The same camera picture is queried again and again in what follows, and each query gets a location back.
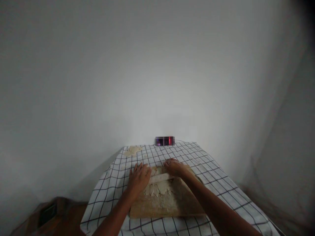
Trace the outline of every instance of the white tablecloth with black grid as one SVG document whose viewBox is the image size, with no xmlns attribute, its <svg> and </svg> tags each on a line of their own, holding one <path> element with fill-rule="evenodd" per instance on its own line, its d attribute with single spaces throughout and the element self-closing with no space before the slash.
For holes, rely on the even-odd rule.
<svg viewBox="0 0 315 236">
<path fill-rule="evenodd" d="M 81 221 L 81 230 L 91 236 L 117 204 L 129 180 L 129 170 L 136 163 L 161 166 L 166 159 L 177 158 L 191 167 L 205 186 L 263 235 L 279 235 L 267 216 L 224 173 L 216 161 L 197 143 L 176 142 L 174 146 L 141 145 L 136 156 L 126 157 L 124 147 L 103 173 L 92 192 Z M 208 217 L 171 217 L 130 219 L 127 215 L 119 233 L 138 235 L 218 235 Z"/>
</svg>

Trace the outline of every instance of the wooden furniture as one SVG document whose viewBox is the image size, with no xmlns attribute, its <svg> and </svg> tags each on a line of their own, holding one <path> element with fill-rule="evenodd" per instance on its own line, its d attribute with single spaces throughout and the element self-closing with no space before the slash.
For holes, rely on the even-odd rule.
<svg viewBox="0 0 315 236">
<path fill-rule="evenodd" d="M 80 230 L 80 222 L 86 206 L 86 203 L 54 198 L 40 204 L 10 236 L 84 235 Z"/>
</svg>

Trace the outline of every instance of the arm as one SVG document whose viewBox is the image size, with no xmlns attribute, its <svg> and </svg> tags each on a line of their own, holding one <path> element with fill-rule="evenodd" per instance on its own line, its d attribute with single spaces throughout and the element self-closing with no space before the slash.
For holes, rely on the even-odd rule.
<svg viewBox="0 0 315 236">
<path fill-rule="evenodd" d="M 169 174 L 182 178 L 187 184 L 220 235 L 261 236 L 246 220 L 199 182 L 182 163 L 168 159 L 164 166 Z"/>
<path fill-rule="evenodd" d="M 138 195 L 148 185 L 151 175 L 151 168 L 148 164 L 136 164 L 134 172 L 130 170 L 129 182 L 126 191 L 122 194 L 112 212 L 105 218 L 101 225 L 94 232 L 93 236 L 117 236 L 122 223 L 128 214 L 131 205 Z"/>
</svg>

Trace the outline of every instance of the right hand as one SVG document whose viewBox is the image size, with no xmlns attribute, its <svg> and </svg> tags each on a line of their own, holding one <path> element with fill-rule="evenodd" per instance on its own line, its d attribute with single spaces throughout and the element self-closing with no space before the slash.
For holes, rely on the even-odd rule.
<svg viewBox="0 0 315 236">
<path fill-rule="evenodd" d="M 164 166 L 167 172 L 175 177 L 182 178 L 183 175 L 187 172 L 187 168 L 185 168 L 184 164 L 174 158 L 166 160 L 164 162 Z"/>
</svg>

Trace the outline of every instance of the hand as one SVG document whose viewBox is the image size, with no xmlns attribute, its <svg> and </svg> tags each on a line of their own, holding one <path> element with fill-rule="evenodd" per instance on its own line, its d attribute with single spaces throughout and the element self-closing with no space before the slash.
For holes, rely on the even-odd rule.
<svg viewBox="0 0 315 236">
<path fill-rule="evenodd" d="M 148 185 L 152 169 L 148 167 L 148 164 L 142 163 L 138 166 L 135 165 L 134 172 L 130 169 L 129 182 L 127 190 L 129 190 L 135 199 Z"/>
<path fill-rule="evenodd" d="M 180 178 L 182 178 L 183 175 L 186 174 L 186 172 L 188 171 L 183 163 L 174 158 L 166 160 L 164 162 L 164 166 L 170 175 Z"/>
</svg>

